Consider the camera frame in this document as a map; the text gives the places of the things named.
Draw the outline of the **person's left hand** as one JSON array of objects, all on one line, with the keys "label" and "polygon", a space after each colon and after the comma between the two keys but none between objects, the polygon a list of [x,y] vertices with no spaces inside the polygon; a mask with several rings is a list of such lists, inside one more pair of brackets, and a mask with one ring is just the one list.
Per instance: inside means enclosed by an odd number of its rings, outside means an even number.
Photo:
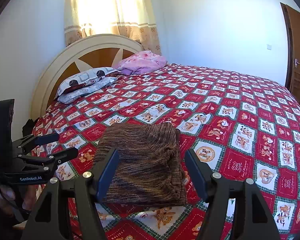
[{"label": "person's left hand", "polygon": [[[24,210],[31,211],[34,207],[37,201],[37,188],[36,185],[26,186],[22,204]],[[16,194],[12,188],[5,185],[0,186],[0,209],[4,211],[4,213],[8,215],[13,214],[12,204],[16,205],[15,198]]]}]

